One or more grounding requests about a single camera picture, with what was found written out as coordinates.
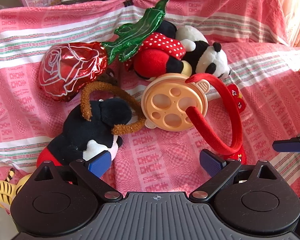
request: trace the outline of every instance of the tiger toy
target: tiger toy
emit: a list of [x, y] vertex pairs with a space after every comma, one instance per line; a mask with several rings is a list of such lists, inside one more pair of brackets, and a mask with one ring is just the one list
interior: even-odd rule
[[30, 178], [32, 173], [21, 178], [16, 185], [9, 182], [12, 179], [13, 175], [14, 170], [13, 168], [11, 168], [7, 178], [5, 180], [0, 180], [0, 207], [5, 208], [8, 211], [10, 210], [10, 206], [14, 197], [16, 196], [16, 194], [18, 194], [18, 192]]

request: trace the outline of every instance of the pink patterned fabric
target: pink patterned fabric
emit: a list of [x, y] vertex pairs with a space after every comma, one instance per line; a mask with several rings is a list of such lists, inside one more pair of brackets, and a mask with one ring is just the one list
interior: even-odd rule
[[[35, 169], [40, 151], [61, 132], [68, 113], [79, 104], [54, 102], [38, 84], [40, 61], [53, 44], [104, 41], [126, 22], [136, 22], [158, 0], [94, 1], [48, 8], [0, 10], [0, 178], [10, 166], [16, 180]], [[209, 42], [223, 42], [232, 69], [226, 84], [235, 83], [247, 108], [241, 114], [249, 164], [268, 159], [300, 193], [300, 154], [278, 154], [273, 140], [300, 132], [300, 49], [285, 46], [284, 16], [278, 0], [170, 0], [166, 20], [193, 25]], [[111, 67], [121, 87], [140, 100], [147, 82]], [[109, 97], [93, 93], [91, 99]], [[206, 118], [230, 143], [230, 122], [212, 88]], [[209, 146], [192, 128], [172, 133], [143, 128], [123, 137], [123, 145], [103, 179], [127, 191], [186, 191], [209, 176], [199, 164], [199, 151]]]

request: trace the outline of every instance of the brown fuzzy headband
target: brown fuzzy headband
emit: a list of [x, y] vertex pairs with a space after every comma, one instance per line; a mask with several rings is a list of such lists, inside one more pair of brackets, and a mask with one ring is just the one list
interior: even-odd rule
[[125, 100], [129, 106], [136, 111], [138, 115], [138, 120], [132, 124], [118, 124], [112, 128], [112, 134], [114, 135], [123, 135], [128, 133], [133, 133], [139, 131], [146, 122], [146, 117], [142, 112], [142, 108], [136, 99], [129, 95], [126, 91], [122, 90], [119, 87], [113, 86], [109, 83], [104, 82], [92, 82], [88, 83], [81, 92], [81, 113], [85, 120], [91, 121], [91, 105], [90, 105], [90, 93], [99, 90], [99, 91], [108, 91], [115, 95], [118, 95], [121, 99]]

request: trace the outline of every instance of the red foil rose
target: red foil rose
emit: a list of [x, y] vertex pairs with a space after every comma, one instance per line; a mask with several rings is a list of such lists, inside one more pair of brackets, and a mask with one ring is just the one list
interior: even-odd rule
[[100, 42], [58, 44], [47, 51], [41, 62], [39, 83], [47, 97], [69, 102], [106, 67], [107, 53]]

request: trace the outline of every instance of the rose foil balloon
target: rose foil balloon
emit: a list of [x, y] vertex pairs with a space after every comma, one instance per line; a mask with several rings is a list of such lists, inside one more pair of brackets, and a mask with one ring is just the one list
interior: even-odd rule
[[45, 54], [39, 83], [45, 95], [55, 101], [69, 102], [80, 88], [95, 81], [118, 56], [125, 62], [138, 52], [144, 39], [161, 24], [168, 0], [147, 8], [136, 23], [126, 23], [114, 31], [115, 41], [72, 42], [52, 46]]
[[41, 62], [39, 83], [47, 97], [69, 102], [80, 88], [105, 71], [107, 61], [106, 50], [100, 42], [54, 45]]

